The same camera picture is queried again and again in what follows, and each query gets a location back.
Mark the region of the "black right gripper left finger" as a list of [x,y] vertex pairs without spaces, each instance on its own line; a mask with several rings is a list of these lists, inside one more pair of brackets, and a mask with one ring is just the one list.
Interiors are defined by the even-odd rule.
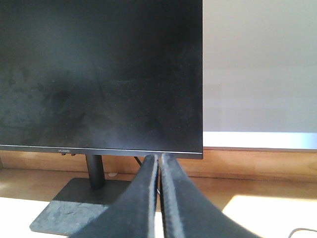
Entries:
[[72,234],[72,238],[154,238],[159,161],[146,155],[138,173],[97,218]]

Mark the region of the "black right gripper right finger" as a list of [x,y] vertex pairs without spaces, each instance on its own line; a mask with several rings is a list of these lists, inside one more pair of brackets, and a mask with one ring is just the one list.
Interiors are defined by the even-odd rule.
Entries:
[[214,206],[171,154],[161,158],[160,203],[166,238],[253,238]]

